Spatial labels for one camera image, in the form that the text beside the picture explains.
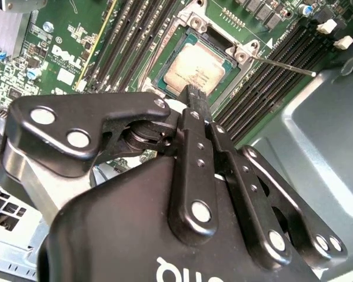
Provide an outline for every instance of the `metal rivet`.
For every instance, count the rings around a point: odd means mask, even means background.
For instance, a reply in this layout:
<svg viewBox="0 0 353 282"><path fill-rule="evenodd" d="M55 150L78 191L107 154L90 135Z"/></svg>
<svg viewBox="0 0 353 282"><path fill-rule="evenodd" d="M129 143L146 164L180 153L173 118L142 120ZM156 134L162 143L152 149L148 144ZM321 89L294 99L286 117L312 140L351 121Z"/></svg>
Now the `metal rivet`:
<svg viewBox="0 0 353 282"><path fill-rule="evenodd" d="M89 145L89 137L80 131L72 131L66 136L69 144L77 148L84 148Z"/></svg>
<svg viewBox="0 0 353 282"><path fill-rule="evenodd" d="M330 237L329 240L331 241L331 244L333 245L333 247L336 250L342 251L342 247L340 245L340 242L335 237Z"/></svg>
<svg viewBox="0 0 353 282"><path fill-rule="evenodd" d="M199 167L204 167L204 166L205 166L204 161L201 160L201 159L198 159L198 166L199 166Z"/></svg>
<svg viewBox="0 0 353 282"><path fill-rule="evenodd" d="M248 153L249 153L249 155L250 155L251 157L257 157L257 154L256 154L255 151L252 150L252 149L248 149Z"/></svg>
<svg viewBox="0 0 353 282"><path fill-rule="evenodd" d="M269 232L269 239L271 240L272 245L279 251L285 251L285 242L278 232L271 230Z"/></svg>
<svg viewBox="0 0 353 282"><path fill-rule="evenodd" d="M225 129L221 126L221 125L218 125L218 126L216 126L217 127L217 131L219 132L219 133L225 133Z"/></svg>
<svg viewBox="0 0 353 282"><path fill-rule="evenodd" d="M161 100L161 99L155 99L155 100L154 100L154 103L155 103L157 106L159 106L160 108L165 109L165 102L164 102L163 100Z"/></svg>
<svg viewBox="0 0 353 282"><path fill-rule="evenodd" d="M191 116L193 116L195 119L200 119L200 115L195 111L191 112Z"/></svg>
<svg viewBox="0 0 353 282"><path fill-rule="evenodd" d="M50 125L55 121L55 115L48 109L34 109L31 111L30 117L41 125Z"/></svg>
<svg viewBox="0 0 353 282"><path fill-rule="evenodd" d="M200 201L196 201L192 203L191 206L192 214L196 217L200 222L208 222L211 219L211 212L209 208Z"/></svg>
<svg viewBox="0 0 353 282"><path fill-rule="evenodd" d="M322 247L322 249L325 250L325 251L328 251L329 248L328 248L328 244L325 241L325 239L322 236L320 236L320 235L317 235L316 238L317 238L318 244Z"/></svg>

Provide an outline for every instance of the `motherboard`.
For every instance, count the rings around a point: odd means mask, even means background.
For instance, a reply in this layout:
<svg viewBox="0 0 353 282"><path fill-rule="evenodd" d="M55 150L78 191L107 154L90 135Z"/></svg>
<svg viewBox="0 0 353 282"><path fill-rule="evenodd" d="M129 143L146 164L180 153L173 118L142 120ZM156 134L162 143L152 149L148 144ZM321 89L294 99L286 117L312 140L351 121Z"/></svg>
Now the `motherboard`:
<svg viewBox="0 0 353 282"><path fill-rule="evenodd" d="M43 6L21 14L0 9L1 108L25 95L151 91L173 99L193 84L237 145L311 79L261 58L318 72L353 42L350 0Z"/></svg>

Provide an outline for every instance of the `black memory slot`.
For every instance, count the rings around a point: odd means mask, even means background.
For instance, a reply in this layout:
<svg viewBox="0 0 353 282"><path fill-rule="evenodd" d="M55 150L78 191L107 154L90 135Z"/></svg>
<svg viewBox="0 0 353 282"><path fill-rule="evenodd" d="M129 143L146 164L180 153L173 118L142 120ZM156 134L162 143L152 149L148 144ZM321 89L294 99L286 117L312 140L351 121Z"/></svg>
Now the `black memory slot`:
<svg viewBox="0 0 353 282"><path fill-rule="evenodd" d="M120 30L118 31L116 37L115 37L115 43L111 49L111 53L105 62L105 65L101 68L99 71L99 74L96 78L97 82L99 83L99 88L102 87L103 82L109 72L109 70L112 68L112 65L114 64L115 60L117 59L119 55L119 50L122 47L123 42L125 42L125 38L128 36L128 34L131 31L131 26L135 22L137 15L140 13L144 3L146 3L146 0L134 0L134 3L131 6L131 9L129 10L126 21L125 23L122 24Z"/></svg>
<svg viewBox="0 0 353 282"><path fill-rule="evenodd" d="M290 64L292 60L296 58L296 54L299 54L301 47L306 46L306 41L299 40L294 42L294 44L295 45L292 45L288 49L284 50L283 53L281 53L282 58L279 58L279 61ZM234 119L236 119L236 117L238 117L237 113L242 112L243 109L249 107L250 104L259 99L264 85L268 85L269 82L272 81L281 70L281 68L276 66L267 65L267 67L264 68L264 72L266 73L263 74L260 79L255 81L250 89L247 89L243 101L236 105L236 107L231 111L231 114L223 120L221 125L229 129L229 125L233 122Z"/></svg>
<svg viewBox="0 0 353 282"><path fill-rule="evenodd" d="M290 32L287 37L282 41L281 45L274 49L274 51L268 56L269 59L274 60L274 61L279 61L281 58L283 58L291 49L293 49L294 45L297 44L297 42L300 42L300 37L304 35L306 32L306 29L301 26L297 26L295 29ZM218 123L222 124L224 123L240 106L240 104L247 99L249 94L251 93L251 90L264 78L269 74L269 72L273 69L274 67L262 63L257 71L250 77L250 80L245 83L245 85L241 88L241 90L234 96L233 99L231 99L226 107L220 111L218 114L216 120Z"/></svg>
<svg viewBox="0 0 353 282"><path fill-rule="evenodd" d="M136 46L140 43L140 40L144 37L146 28L147 26L149 26L154 14L156 13L162 1L163 0L151 1L151 4L148 5L146 11L144 12L141 18L141 22L138 26L138 29L136 30L135 35L132 36L131 40L127 43L126 50L121 58L119 65L115 67L113 73L110 75L108 85L111 85L111 87L114 87L114 84L119 78L118 76L120 76L120 74L123 71L123 68L128 63L128 59L131 57L133 50L136 49Z"/></svg>
<svg viewBox="0 0 353 282"><path fill-rule="evenodd" d="M326 52L326 49L322 50L316 57L319 58L319 56L324 56ZM307 68L312 68L316 63L314 61L310 61L309 64L307 64ZM296 85L298 85L303 78L305 77L304 75L296 74L297 78L293 79L292 83L290 83L284 91L281 92L281 95L278 96L278 98L274 101L274 103L265 109L262 109L261 112L259 112L252 120L249 122L240 132L238 132L237 136L233 138L233 142L237 143L240 140L242 140L253 128L256 124L258 124L263 118L269 114L273 108L274 105L277 103L281 102L282 99L294 88Z"/></svg>
<svg viewBox="0 0 353 282"><path fill-rule="evenodd" d="M307 62L314 57L314 53L321 47L321 43L318 40L315 40L313 44L306 45L306 52L295 60L293 65L302 68L304 67ZM291 72L290 70L280 69L278 71L278 77L275 80L275 83L270 85L267 89L264 89L265 93L261 93L261 100L257 101L256 104L252 105L250 108L246 108L244 112L241 113L241 118L237 118L233 124L230 125L230 130L228 131L231 137L235 137L238 132L241 131L243 124L248 123L251 120L251 117L255 114L258 109L265 107L272 98L279 93L282 88L285 86L286 83L295 76L295 73Z"/></svg>
<svg viewBox="0 0 353 282"><path fill-rule="evenodd" d="M99 52L98 56L97 56L97 59L95 60L94 62L94 66L91 70L89 70L89 73L86 74L86 78L89 79L90 83L91 83L91 79L92 77L94 76L94 74L97 72L108 48L110 47L111 45L111 42L114 40L114 37L116 36L116 30L118 29L119 25L120 25L120 21L121 21L121 18L123 18L123 16L125 15L125 11L127 11L127 9L131 8L131 1L127 1L125 3L125 5L123 4L121 7L120 7L120 13L119 15L116 17L116 23L111 27L111 29L109 30L108 32L108 35L107 37L105 38L105 41L104 41L104 44L102 46L102 49L101 51Z"/></svg>
<svg viewBox="0 0 353 282"><path fill-rule="evenodd" d="M127 70L125 76L123 77L118 89L119 91L123 91L126 88L126 86L129 84L129 82L131 81L132 75L135 72L135 69L138 68L139 64L144 60L146 52L151 47L153 40L156 38L157 34L159 34L159 31L161 30L162 25L166 21L169 14L172 12L173 8L179 5L179 3L180 3L179 1L167 2L165 9L161 12L153 28L150 30L149 36L145 44L143 44L142 47L139 49L139 51L136 53L135 59L131 63L131 67Z"/></svg>

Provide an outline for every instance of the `ram slot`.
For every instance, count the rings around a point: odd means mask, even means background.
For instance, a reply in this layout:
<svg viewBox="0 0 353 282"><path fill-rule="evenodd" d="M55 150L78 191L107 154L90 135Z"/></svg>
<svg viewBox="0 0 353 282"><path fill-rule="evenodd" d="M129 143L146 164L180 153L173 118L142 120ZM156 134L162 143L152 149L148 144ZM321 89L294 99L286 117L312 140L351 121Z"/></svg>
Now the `ram slot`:
<svg viewBox="0 0 353 282"><path fill-rule="evenodd" d="M97 59L94 62L94 66L89 70L89 72L86 74L85 78L89 80L89 84L92 82L94 79L94 76L98 74L99 72L99 66L102 63L102 60L105 57L105 54L107 53L108 49L111 47L114 39L116 38L117 34L119 33L121 27L127 20L127 16L129 13L129 10L133 4L134 0L126 1L125 5L120 7L119 10L119 15L116 17L116 23L115 25L112 26L112 28L109 30L107 37L105 38L104 44L101 48L101 51L99 51L99 54L97 56Z"/></svg>
<svg viewBox="0 0 353 282"><path fill-rule="evenodd" d="M129 84L134 71L136 70L136 68L138 68L139 64L144 60L147 51L150 49L153 41L158 36L164 22L171 15L172 11L174 11L177 7L179 7L180 4L181 3L179 1L167 0L166 4L164 5L165 8L162 10L155 24L151 28L148 34L148 37L145 40L145 43L140 47L139 51L136 53L135 58L131 63L131 66L127 69L125 75L120 81L120 85L118 87L119 91L123 91L126 88L126 86Z"/></svg>
<svg viewBox="0 0 353 282"><path fill-rule="evenodd" d="M320 49L322 49L322 46L323 45L321 45L320 41L315 41L313 44L309 45L302 56L295 61L295 65L303 68L309 65L311 60L314 60L314 65L318 63L319 57L317 57L316 54ZM266 90L263 99L256 105L252 105L251 109L246 109L245 114L242 115L242 118L237 119L236 123L231 124L231 130L229 131L231 138L233 138L233 140L237 140L238 135L242 132L243 128L250 124L250 122L261 110L270 104L274 104L274 99L277 95L285 96L288 92L284 91L284 88L286 88L286 85L293 83L295 78L298 78L296 73L289 70L282 70L278 75L277 80Z"/></svg>
<svg viewBox="0 0 353 282"><path fill-rule="evenodd" d="M269 59L278 61L283 55L286 54L287 50L293 47L298 38L303 35L305 29L302 26L294 28L281 42L281 45L274 49L268 56ZM216 121L223 123L226 118L230 117L234 111L240 106L244 99L248 96L248 91L256 85L266 75L272 66L262 63L256 72L250 77L249 81L239 90L239 92L225 105L225 107L217 114Z"/></svg>
<svg viewBox="0 0 353 282"><path fill-rule="evenodd" d="M135 35L131 38L131 40L127 44L127 48L121 58L119 64L115 67L112 74L110 74L110 79L107 85L110 85L112 88L115 86L119 76L122 74L124 67L128 63L128 59L131 57L134 49L140 44L140 41L146 37L146 33L149 32L147 29L152 24L153 17L156 14L160 4L162 4L163 0L151 1L151 4L148 6L146 10L146 16L143 16L140 24L136 30Z"/></svg>
<svg viewBox="0 0 353 282"><path fill-rule="evenodd" d="M292 61L295 66L303 67L311 58L313 58L313 53L316 52L321 46L319 41L308 41L304 46L306 49L298 50L297 52L302 52L301 56L298 56L297 59L293 58ZM250 107L245 108L241 113L238 113L237 118L229 125L229 134L231 137L235 137L238 132L241 131L243 123L249 121L250 117L256 112L259 108L264 107L269 102L269 96L273 96L278 93L285 83L289 82L291 78L294 77L293 72L285 69L279 69L275 72L276 78L273 80L267 80L268 85L266 88L260 89L259 93L261 95L261 100L258 100L256 103L253 103Z"/></svg>
<svg viewBox="0 0 353 282"><path fill-rule="evenodd" d="M294 45L290 46L284 50L283 53L281 53L282 55L281 58L279 58L279 61L291 64L292 60L296 58L295 54L298 54L298 51L302 46L306 46L305 40L298 40L293 43ZM250 104L253 104L256 100L260 99L260 93L262 93L262 90L259 90L259 88L262 88L264 85L268 85L269 81L274 78L277 73L279 73L277 71L280 70L282 69L272 65L268 65L266 68L264 68L262 72L265 73L262 74L262 76L256 81L254 81L250 87L245 88L245 95L243 96L241 102L235 105L235 107L231 110L231 114L225 117L220 124L229 129L227 126L231 124L233 119L237 117L235 113L241 112L244 108L247 108Z"/></svg>
<svg viewBox="0 0 353 282"><path fill-rule="evenodd" d="M325 51L320 51L318 56L324 56L325 55ZM315 65L316 63L314 61L310 61L309 64L306 65L306 68L311 68ZM296 76L296 79L293 79L292 83L289 83L288 86L285 87L285 89L279 93L279 95L276 97L276 99L274 99L274 101L268 105L268 107L266 108L262 108L259 109L248 121L246 124L243 125L242 128L239 129L238 133L236 134L236 136L233 136L232 140L233 142L237 143L240 140L242 140L253 128L256 124L258 124L263 118L265 118L267 116L267 114L269 114L274 105L282 102L283 98L287 95L287 93L289 93L291 90L293 90L294 87L296 87L297 84L300 83L300 81L303 80L303 78L305 77L304 75L300 75L300 74L294 74L294 76Z"/></svg>
<svg viewBox="0 0 353 282"><path fill-rule="evenodd" d="M143 9L144 5L147 3L147 0L134 0L134 3L129 10L125 22L120 27L117 35L115 36L113 46L111 46L111 53L109 54L108 59L106 60L103 67L100 69L96 80L98 83L98 89L101 89L104 85L104 81L107 77L108 72L112 68L115 63L117 57L119 56L119 51L122 49L123 43L125 42L125 38L129 36L131 33L131 28L135 24L135 21Z"/></svg>

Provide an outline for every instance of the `black cover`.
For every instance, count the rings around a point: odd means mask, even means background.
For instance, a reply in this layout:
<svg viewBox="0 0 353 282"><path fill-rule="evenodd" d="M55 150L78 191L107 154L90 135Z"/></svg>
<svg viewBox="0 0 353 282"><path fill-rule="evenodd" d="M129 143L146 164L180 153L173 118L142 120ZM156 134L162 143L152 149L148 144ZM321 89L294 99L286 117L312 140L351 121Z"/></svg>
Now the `black cover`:
<svg viewBox="0 0 353 282"><path fill-rule="evenodd" d="M179 241L168 225L174 162L150 160L71 200L40 251L40 282L317 280L294 249L291 263L278 271L254 263L221 180L216 179L219 226L213 238L197 247ZM173 266L160 267L162 260Z"/></svg>

